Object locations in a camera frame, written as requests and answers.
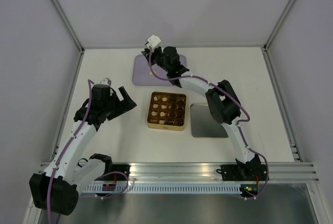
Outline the gold chocolate box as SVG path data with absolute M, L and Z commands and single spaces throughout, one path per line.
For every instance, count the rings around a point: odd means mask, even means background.
M 162 98 L 166 97 L 167 101 L 163 102 Z M 179 100 L 183 100 L 184 104 L 178 104 Z M 151 129 L 160 129 L 160 130 L 171 130 L 171 131 L 183 131 L 185 128 L 185 116 L 186 116 L 186 101 L 187 96 L 185 94 L 176 94 L 176 93 L 166 93 L 166 92 L 158 92 L 154 91 L 151 94 L 149 108 L 148 108 L 148 115 L 147 115 L 147 125 Z M 153 104 L 157 104 L 158 108 L 154 109 Z M 175 106 L 174 110 L 170 110 L 170 106 Z M 177 108 L 183 108 L 183 111 L 177 111 Z M 152 112 L 157 112 L 157 116 L 152 116 Z M 160 116 L 161 112 L 165 112 L 165 116 Z M 169 117 L 170 113 L 175 114 L 175 118 Z M 178 114 L 182 114 L 183 118 L 177 118 Z M 159 121 L 165 121 L 163 125 L 159 124 Z M 175 125 L 169 125 L 169 121 L 174 121 Z M 184 125 L 178 126 L 177 121 L 183 121 Z

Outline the silver tin lid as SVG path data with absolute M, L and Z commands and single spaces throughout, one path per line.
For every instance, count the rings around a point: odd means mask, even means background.
M 224 127 L 210 114 L 207 104 L 190 106 L 191 134 L 195 138 L 228 138 Z

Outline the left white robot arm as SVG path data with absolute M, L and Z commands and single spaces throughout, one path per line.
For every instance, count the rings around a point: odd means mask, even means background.
M 70 215 L 81 193 L 94 180 L 109 180 L 113 162 L 108 155 L 94 153 L 86 164 L 78 166 L 84 150 L 105 121 L 134 109 L 137 104 L 123 86 L 118 95 L 107 83 L 88 83 L 89 97 L 76 111 L 66 144 L 40 174 L 29 181 L 34 206 L 51 213 Z

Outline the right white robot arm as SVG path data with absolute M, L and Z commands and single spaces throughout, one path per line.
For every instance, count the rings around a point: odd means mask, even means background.
M 246 141 L 242 131 L 242 122 L 249 122 L 250 116 L 241 106 L 231 84 L 227 80 L 213 83 L 207 79 L 194 75 L 190 69 L 180 62 L 180 56 L 175 47 L 164 49 L 147 47 L 142 51 L 149 68 L 157 65 L 166 71 L 166 78 L 153 74 L 156 78 L 168 81 L 179 88 L 191 90 L 206 98 L 212 118 L 222 125 L 232 143 L 237 173 L 242 180 L 254 178 L 268 180 L 268 164 L 261 163 L 262 154 L 254 151 Z

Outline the purple plastic tray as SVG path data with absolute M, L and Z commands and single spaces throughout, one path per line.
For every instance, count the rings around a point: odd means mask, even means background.
M 180 55 L 180 62 L 186 67 L 187 59 L 184 55 Z M 156 64 L 152 66 L 153 71 L 161 78 L 167 78 L 167 72 Z M 134 68 L 132 74 L 132 82 L 136 86 L 172 86 L 168 81 L 156 78 L 143 55 L 138 55 L 134 59 Z

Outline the aluminium mounting rail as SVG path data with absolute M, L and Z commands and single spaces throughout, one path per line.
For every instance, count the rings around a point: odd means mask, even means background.
M 255 183 L 238 178 L 224 169 L 235 163 L 128 163 L 130 180 L 137 183 Z M 315 167 L 309 162 L 269 163 L 269 183 L 318 183 Z

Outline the left aluminium frame post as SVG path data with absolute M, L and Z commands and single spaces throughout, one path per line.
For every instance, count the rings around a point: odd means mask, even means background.
M 84 52 L 84 47 L 82 46 L 77 34 L 75 33 L 75 30 L 70 23 L 63 7 L 61 6 L 59 0 L 50 0 L 52 6 L 54 7 L 57 15 L 59 16 L 63 26 L 65 27 L 66 31 L 68 32 L 71 40 L 74 42 L 76 48 L 78 49 L 79 53 Z

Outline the aluminium frame post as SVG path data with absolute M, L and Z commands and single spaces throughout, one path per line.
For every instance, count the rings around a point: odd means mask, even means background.
M 66 31 L 68 32 L 71 40 L 74 42 L 76 48 L 78 49 L 79 53 L 84 52 L 84 47 L 82 46 L 77 34 L 75 33 L 75 30 L 70 23 L 63 7 L 61 6 L 59 0 L 50 0 L 52 6 L 54 7 L 57 15 L 59 16 L 63 26 L 65 27 Z
M 269 47 L 272 45 L 275 37 L 277 36 L 280 28 L 283 26 L 285 20 L 287 19 L 288 15 L 292 11 L 295 3 L 297 0 L 288 0 L 287 4 L 284 6 L 277 22 L 275 23 L 270 35 L 268 36 L 268 39 L 266 40 L 265 44 L 263 45 L 263 49 L 267 52 Z

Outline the right aluminium frame post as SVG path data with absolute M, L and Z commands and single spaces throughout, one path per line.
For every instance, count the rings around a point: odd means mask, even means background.
M 267 52 L 269 47 L 272 45 L 275 37 L 277 36 L 280 28 L 283 26 L 285 20 L 287 19 L 288 15 L 292 11 L 295 3 L 297 0 L 288 0 L 287 4 L 284 6 L 277 22 L 275 23 L 270 35 L 268 36 L 268 39 L 266 40 L 265 44 L 263 45 L 263 49 Z

